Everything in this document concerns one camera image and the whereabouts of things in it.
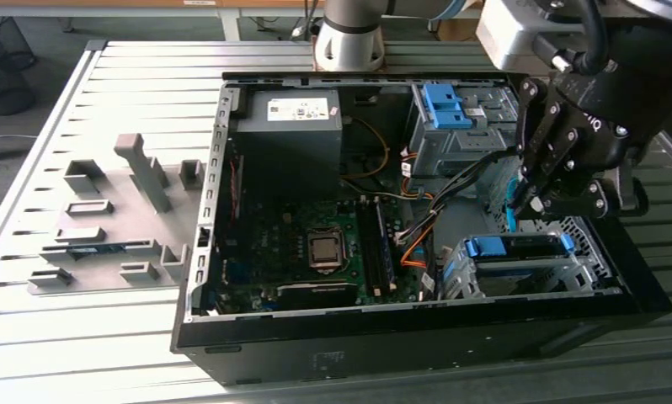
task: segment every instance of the sticker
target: sticker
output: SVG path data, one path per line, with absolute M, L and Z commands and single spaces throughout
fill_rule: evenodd
M 466 108 L 466 109 L 464 109 L 464 112 L 469 116 L 485 116 L 485 112 L 484 112 L 484 109 L 481 107 L 478 107 L 478 108 Z
M 273 98 L 266 120 L 327 120 L 329 100 L 325 98 Z
M 412 165 L 408 162 L 401 163 L 401 175 L 412 178 Z
M 432 292 L 434 291 L 436 282 L 426 273 L 424 273 L 424 276 L 421 276 L 421 283 L 424 284 L 424 286 L 426 286 L 428 290 L 430 290 Z

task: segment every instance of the motherboard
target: motherboard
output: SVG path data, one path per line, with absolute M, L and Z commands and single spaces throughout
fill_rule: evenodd
M 418 270 L 398 264 L 398 201 L 255 205 L 247 253 L 223 262 L 217 304 L 227 313 L 416 301 Z

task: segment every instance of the green circuit board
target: green circuit board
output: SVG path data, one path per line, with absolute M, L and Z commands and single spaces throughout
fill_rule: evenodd
M 382 296 L 369 291 L 356 203 L 354 200 L 344 200 L 259 207 L 250 213 L 258 219 L 250 231 L 249 257 L 230 258 L 226 263 L 227 312 L 277 310 L 278 307 L 271 304 L 277 288 L 289 283 L 331 281 L 356 284 L 357 306 L 416 300 L 420 274 L 416 269 L 398 266 L 398 251 L 393 251 L 397 289 Z M 402 225 L 397 201 L 384 200 L 382 208 L 386 229 L 389 232 L 398 231 Z M 310 266 L 307 239 L 315 229 L 330 229 L 342 235 L 344 265 L 330 273 L 319 272 Z

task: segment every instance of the desk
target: desk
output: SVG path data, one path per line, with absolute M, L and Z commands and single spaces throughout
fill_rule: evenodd
M 386 43 L 386 64 L 396 72 L 493 69 L 477 44 L 446 42 Z M 225 390 L 169 352 L 175 287 L 27 293 L 44 263 L 30 254 L 46 242 L 39 232 L 54 228 L 50 207 L 74 198 L 62 178 L 68 161 L 120 132 L 143 133 L 163 164 L 205 159 L 222 73 L 310 68 L 303 43 L 110 42 L 84 53 L 0 207 L 0 402 L 672 402 L 672 314 L 551 360 Z M 108 120 L 114 109 L 130 118 Z M 672 299 L 668 136 L 657 136 L 636 175 L 655 205 L 625 220 L 627 230 Z
M 315 17 L 321 17 L 321 7 Z M 480 9 L 457 17 L 477 19 Z M 217 17 L 223 37 L 241 40 L 242 17 L 303 17 L 301 0 L 0 0 L 0 16 L 12 17 Z

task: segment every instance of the ram slot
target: ram slot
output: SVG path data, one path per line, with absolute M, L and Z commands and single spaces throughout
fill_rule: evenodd
M 392 254 L 388 249 L 388 237 L 381 217 L 378 202 L 364 200 L 357 204 L 366 289 L 369 294 L 377 297 L 389 294 L 396 289 Z

